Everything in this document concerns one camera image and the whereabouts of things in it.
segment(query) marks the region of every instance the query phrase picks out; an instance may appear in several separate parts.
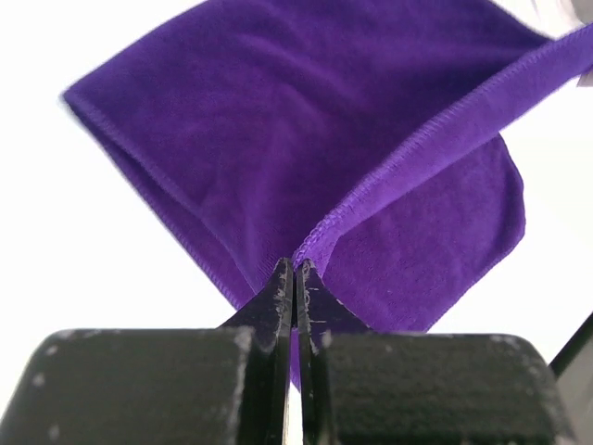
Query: purple microfiber towel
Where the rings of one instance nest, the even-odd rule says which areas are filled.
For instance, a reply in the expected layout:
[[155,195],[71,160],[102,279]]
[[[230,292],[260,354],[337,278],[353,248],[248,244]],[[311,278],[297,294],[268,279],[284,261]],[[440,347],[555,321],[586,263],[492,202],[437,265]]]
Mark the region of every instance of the purple microfiber towel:
[[208,0],[65,99],[235,308],[311,258],[425,330],[524,233],[498,131],[591,66],[487,0]]

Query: velvet fabric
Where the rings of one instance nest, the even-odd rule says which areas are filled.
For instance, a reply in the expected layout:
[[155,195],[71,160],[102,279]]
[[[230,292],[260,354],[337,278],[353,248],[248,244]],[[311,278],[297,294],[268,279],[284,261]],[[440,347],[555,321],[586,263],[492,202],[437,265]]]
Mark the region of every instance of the velvet fabric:
[[64,97],[235,308],[311,258],[425,330],[524,233],[498,131],[592,66],[487,0],[208,0]]

